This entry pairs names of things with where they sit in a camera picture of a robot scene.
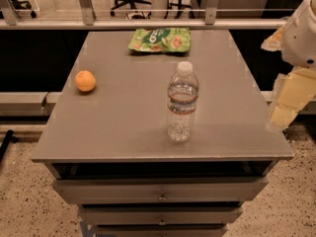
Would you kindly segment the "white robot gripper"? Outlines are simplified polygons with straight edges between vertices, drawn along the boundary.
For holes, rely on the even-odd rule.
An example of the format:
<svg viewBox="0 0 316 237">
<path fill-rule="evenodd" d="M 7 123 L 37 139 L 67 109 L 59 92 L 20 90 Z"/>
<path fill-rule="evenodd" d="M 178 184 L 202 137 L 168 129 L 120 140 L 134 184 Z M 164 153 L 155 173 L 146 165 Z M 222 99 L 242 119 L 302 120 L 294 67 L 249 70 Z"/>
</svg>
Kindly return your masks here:
<svg viewBox="0 0 316 237">
<path fill-rule="evenodd" d="M 316 96 L 316 0 L 303 0 L 261 49 L 281 50 L 282 59 L 294 66 L 277 76 L 268 110 L 268 130 L 283 131 Z"/>
</svg>

